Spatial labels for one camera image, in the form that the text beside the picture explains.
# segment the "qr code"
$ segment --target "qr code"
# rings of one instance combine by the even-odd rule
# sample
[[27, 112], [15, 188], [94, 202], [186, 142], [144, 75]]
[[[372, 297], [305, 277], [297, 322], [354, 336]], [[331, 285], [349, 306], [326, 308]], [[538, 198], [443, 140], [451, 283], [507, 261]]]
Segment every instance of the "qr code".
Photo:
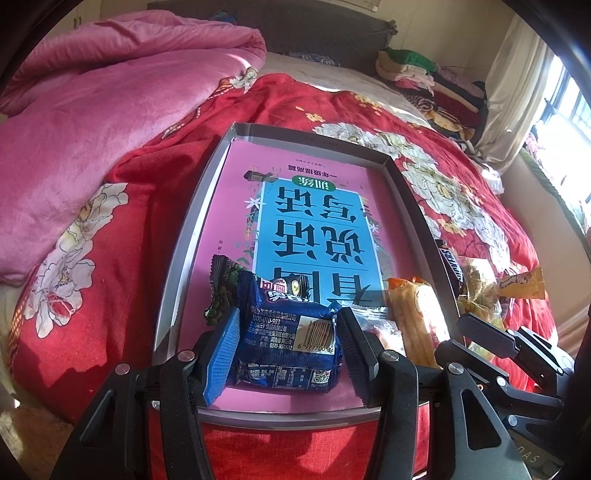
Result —
[[314, 370], [312, 375], [312, 383], [328, 383], [330, 377], [330, 370]]

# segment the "yellow packet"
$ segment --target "yellow packet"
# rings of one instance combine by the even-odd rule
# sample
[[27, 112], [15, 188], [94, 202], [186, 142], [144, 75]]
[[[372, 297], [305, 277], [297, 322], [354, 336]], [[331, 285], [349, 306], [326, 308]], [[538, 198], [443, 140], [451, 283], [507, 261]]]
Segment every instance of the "yellow packet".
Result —
[[501, 297], [512, 299], [544, 300], [546, 292], [542, 268], [537, 267], [529, 272], [500, 278], [498, 293]]

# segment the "window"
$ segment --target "window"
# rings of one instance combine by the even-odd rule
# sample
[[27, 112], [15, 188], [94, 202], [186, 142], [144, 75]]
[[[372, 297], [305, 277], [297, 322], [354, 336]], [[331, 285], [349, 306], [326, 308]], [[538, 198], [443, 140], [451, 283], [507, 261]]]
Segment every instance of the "window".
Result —
[[558, 57], [538, 114], [538, 162], [563, 197], [591, 206], [591, 109]]

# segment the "pink comforter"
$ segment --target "pink comforter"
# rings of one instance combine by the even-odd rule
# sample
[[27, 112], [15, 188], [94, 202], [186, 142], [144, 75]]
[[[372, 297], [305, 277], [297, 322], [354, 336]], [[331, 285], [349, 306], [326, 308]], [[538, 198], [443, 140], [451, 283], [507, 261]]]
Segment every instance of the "pink comforter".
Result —
[[258, 30], [167, 11], [42, 41], [0, 95], [0, 281], [26, 279], [119, 158], [264, 60]]

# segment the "white curtain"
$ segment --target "white curtain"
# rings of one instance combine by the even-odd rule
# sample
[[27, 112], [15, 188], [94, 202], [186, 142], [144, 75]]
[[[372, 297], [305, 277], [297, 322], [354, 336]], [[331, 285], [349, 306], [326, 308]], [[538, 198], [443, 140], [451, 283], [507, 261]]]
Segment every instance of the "white curtain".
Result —
[[522, 147], [544, 88], [554, 54], [518, 15], [486, 77], [489, 113], [477, 152], [503, 173]]

